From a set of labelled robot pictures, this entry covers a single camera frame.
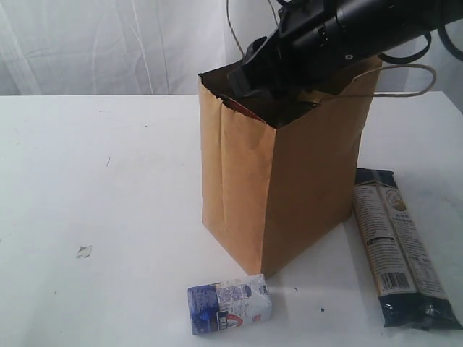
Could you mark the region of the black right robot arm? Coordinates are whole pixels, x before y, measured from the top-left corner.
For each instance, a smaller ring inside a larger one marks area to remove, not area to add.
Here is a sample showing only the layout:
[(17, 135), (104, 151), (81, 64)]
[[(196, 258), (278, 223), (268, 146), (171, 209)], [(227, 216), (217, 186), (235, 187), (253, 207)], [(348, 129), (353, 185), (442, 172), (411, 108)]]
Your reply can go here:
[(461, 1), (282, 1), (278, 27), (227, 79), (238, 97), (277, 96), (461, 18)]

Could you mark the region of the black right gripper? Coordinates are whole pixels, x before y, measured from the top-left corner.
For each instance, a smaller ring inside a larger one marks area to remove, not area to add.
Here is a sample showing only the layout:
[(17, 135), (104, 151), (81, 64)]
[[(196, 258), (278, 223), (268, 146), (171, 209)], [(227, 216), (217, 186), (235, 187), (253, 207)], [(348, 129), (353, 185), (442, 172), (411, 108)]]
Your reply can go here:
[(322, 82), (347, 65), (340, 1), (281, 1), (278, 27), (255, 40), (227, 74), (237, 97), (279, 93)]

